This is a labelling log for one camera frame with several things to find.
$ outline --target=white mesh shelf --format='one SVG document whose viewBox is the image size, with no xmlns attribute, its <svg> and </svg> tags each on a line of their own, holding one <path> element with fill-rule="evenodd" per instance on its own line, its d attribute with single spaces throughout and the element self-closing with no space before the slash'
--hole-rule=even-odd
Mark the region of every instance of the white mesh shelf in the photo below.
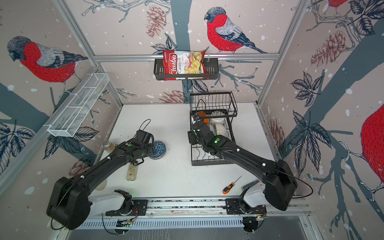
<svg viewBox="0 0 384 240">
<path fill-rule="evenodd" d="M 74 136 L 109 82 L 105 73 L 93 73 L 88 76 L 84 86 L 77 93 L 71 94 L 74 95 L 73 99 L 49 127 L 48 132 L 55 137 Z"/>
</svg>

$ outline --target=red and white chip bag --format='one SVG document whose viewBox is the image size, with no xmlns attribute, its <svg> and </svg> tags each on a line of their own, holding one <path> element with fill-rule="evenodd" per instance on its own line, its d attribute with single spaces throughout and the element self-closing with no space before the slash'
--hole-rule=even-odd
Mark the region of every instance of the red and white chip bag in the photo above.
<svg viewBox="0 0 384 240">
<path fill-rule="evenodd" d="M 164 74 L 199 74 L 207 73 L 203 64 L 205 50 L 202 52 L 163 50 Z M 185 78 L 166 78 L 164 80 L 181 80 Z"/>
</svg>

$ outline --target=orange and black screwdriver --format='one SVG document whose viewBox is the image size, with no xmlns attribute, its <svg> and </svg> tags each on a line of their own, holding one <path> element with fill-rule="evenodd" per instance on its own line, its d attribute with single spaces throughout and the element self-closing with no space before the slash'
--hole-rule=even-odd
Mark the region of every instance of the orange and black screwdriver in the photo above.
<svg viewBox="0 0 384 240">
<path fill-rule="evenodd" d="M 226 186 L 226 187 L 224 188 L 224 190 L 223 190 L 223 194 L 227 194 L 227 193 L 229 193 L 229 191 L 231 190 L 231 188 L 234 187 L 235 182 L 237 182 L 237 180 L 234 181 L 233 183 L 229 184 L 228 186 Z"/>
</svg>

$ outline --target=white tabletop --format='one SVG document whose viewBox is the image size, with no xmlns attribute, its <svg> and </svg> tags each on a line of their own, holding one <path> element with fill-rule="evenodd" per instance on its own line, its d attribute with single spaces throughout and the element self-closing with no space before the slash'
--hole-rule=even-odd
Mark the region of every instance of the white tabletop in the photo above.
<svg viewBox="0 0 384 240">
<path fill-rule="evenodd" d="M 236 143 L 260 157 L 273 160 L 264 131 L 253 103 L 238 103 L 238 115 L 232 121 Z M 132 138 L 141 123 L 151 118 L 146 132 L 153 134 L 155 141 L 166 144 L 165 155 L 157 160 L 145 158 L 139 165 L 136 181 L 127 181 L 128 165 L 107 178 L 102 195 L 121 189 L 132 197 L 205 197 L 224 196 L 226 185 L 238 179 L 236 186 L 226 195 L 237 196 L 241 187 L 256 177 L 236 164 L 192 166 L 191 149 L 187 132 L 189 104 L 124 105 L 111 133 L 110 141 L 119 144 Z"/>
</svg>

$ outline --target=gray floor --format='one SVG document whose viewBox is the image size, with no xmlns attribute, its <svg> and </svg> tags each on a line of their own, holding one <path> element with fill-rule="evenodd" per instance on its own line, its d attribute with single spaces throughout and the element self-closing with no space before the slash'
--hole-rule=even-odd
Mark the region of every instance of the gray floor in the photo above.
<svg viewBox="0 0 384 240">
<path fill-rule="evenodd" d="M 307 240 L 299 217 L 269 217 L 255 234 L 242 228 L 177 228 L 162 230 L 130 230 L 123 235 L 112 235 L 105 230 L 73 230 L 67 240 Z"/>
</svg>

